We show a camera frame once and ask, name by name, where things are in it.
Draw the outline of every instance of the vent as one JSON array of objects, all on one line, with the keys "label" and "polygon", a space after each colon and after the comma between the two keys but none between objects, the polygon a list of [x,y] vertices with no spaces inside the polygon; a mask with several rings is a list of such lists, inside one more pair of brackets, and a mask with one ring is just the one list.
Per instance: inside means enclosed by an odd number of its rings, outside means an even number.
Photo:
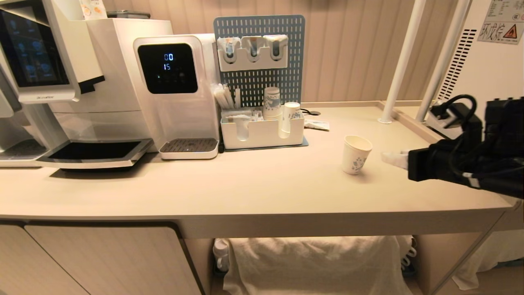
[{"label": "vent", "polygon": [[471,44],[477,34],[477,30],[465,29],[462,31],[460,40],[458,41],[457,48],[455,53],[451,57],[451,63],[447,69],[446,76],[444,81],[440,86],[440,91],[438,94],[439,99],[450,99],[453,88],[455,88],[457,79],[464,68],[464,63],[466,62],[466,57],[471,50]]}]

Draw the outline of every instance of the warning sign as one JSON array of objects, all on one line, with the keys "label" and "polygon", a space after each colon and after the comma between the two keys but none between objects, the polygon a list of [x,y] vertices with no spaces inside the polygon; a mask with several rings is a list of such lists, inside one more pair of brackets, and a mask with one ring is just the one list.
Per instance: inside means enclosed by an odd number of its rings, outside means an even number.
[{"label": "warning sign", "polygon": [[524,32],[524,0],[492,0],[479,41],[519,44]]},{"label": "warning sign", "polygon": [[504,34],[504,38],[517,39],[517,25],[513,25],[507,33]]}]

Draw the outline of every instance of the white paper cup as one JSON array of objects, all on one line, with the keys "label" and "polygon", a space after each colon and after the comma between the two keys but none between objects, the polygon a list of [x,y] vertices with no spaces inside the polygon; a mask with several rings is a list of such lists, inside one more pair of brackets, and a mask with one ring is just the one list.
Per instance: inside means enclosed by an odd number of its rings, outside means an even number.
[{"label": "white paper cup", "polygon": [[264,121],[280,121],[282,117],[281,116],[277,116],[277,117],[264,117]]},{"label": "white paper cup", "polygon": [[358,174],[372,149],[373,145],[369,140],[357,135],[347,135],[344,138],[342,170],[347,174]]},{"label": "white paper cup", "polygon": [[282,130],[290,132],[291,119],[300,118],[301,115],[300,104],[298,102],[286,102],[284,104],[284,111],[282,112]]},{"label": "white paper cup", "polygon": [[276,117],[282,114],[280,108],[280,89],[278,87],[266,87],[264,89],[264,107],[262,108],[262,115],[264,118]]}]

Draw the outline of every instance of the white pole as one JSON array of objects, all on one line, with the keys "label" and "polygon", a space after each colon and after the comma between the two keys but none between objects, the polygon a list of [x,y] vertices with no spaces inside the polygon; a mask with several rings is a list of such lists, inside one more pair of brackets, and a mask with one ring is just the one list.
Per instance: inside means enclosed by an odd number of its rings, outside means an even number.
[{"label": "white pole", "polygon": [[408,31],[406,32],[404,44],[400,51],[400,57],[398,59],[395,75],[393,76],[393,82],[391,82],[391,87],[389,88],[386,106],[382,112],[382,118],[378,119],[380,123],[391,123],[391,112],[397,101],[398,91],[400,90],[400,85],[402,84],[404,73],[406,72],[406,67],[411,55],[411,50],[413,49],[413,43],[417,36],[417,31],[419,30],[420,19],[424,12],[424,5],[425,0],[415,0],[415,4],[413,5],[413,11],[411,12],[411,18],[409,19]]},{"label": "white pole", "polygon": [[446,40],[440,51],[439,59],[436,61],[435,70],[429,81],[424,97],[422,98],[422,104],[417,112],[416,120],[424,122],[425,115],[428,113],[429,105],[433,100],[435,91],[439,86],[440,79],[446,71],[447,63],[449,62],[450,56],[453,53],[457,36],[462,28],[462,22],[466,16],[467,7],[470,4],[470,0],[458,0],[455,13],[451,19],[450,29],[447,31]]}]

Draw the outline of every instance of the wall panel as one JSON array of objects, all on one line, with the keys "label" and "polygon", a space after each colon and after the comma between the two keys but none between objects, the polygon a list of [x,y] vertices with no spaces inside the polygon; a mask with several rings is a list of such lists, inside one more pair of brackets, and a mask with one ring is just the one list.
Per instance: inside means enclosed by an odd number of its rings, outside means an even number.
[{"label": "wall panel", "polygon": [[[105,0],[169,19],[175,34],[212,33],[219,16],[302,14],[306,18],[302,101],[385,100],[414,0]],[[421,99],[455,9],[427,0],[401,100]]]}]

